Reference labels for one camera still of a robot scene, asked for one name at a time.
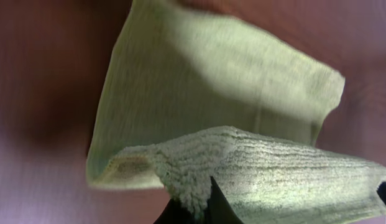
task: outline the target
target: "towel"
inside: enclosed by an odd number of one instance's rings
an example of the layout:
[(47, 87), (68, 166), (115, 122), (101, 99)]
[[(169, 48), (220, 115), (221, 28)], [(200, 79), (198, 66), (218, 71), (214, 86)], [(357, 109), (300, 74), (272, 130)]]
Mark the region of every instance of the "towel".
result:
[(114, 46), (86, 165), (102, 189), (166, 187), (195, 215), (210, 176), (244, 223), (386, 214), (386, 168), (312, 145), (339, 72), (236, 18), (135, 0)]

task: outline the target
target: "light green towel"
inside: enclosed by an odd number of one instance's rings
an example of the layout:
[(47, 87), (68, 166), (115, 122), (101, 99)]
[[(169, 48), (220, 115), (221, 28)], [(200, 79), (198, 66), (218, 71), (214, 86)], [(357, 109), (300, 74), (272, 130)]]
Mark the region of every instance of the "light green towel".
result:
[(135, 0), (99, 102), (88, 182), (164, 184), (200, 213), (213, 175), (246, 223), (386, 214), (376, 194), (386, 168), (307, 146), (343, 86), (337, 71), (235, 18)]

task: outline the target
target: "towel fold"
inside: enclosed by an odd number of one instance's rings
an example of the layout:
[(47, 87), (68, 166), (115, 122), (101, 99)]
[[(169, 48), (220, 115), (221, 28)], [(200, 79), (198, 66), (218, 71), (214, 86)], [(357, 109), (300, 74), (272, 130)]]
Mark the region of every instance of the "towel fold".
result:
[(164, 185), (197, 214), (214, 175), (245, 223), (386, 214), (376, 194), (386, 168), (309, 146), (343, 86), (337, 71), (238, 19), (135, 0), (99, 102), (88, 183)]

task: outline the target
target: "mauve background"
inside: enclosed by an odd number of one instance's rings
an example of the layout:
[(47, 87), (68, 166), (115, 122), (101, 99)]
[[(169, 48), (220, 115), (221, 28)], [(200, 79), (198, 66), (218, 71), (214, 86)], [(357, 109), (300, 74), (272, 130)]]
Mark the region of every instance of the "mauve background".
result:
[[(190, 4), (240, 17), (340, 70), (342, 102), (318, 147), (386, 166), (386, 0)], [(129, 5), (0, 0), (0, 224), (152, 223), (162, 212), (163, 190), (85, 183), (96, 107)]]

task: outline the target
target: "washcloth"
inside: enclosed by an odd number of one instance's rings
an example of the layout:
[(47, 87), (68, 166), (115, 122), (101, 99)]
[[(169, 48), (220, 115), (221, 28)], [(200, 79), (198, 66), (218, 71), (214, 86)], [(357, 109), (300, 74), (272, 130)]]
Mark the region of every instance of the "washcloth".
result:
[(199, 215), (214, 176), (244, 223), (386, 214), (386, 168), (315, 149), (344, 79), (236, 18), (135, 0), (114, 46), (87, 160), (90, 186), (165, 186)]

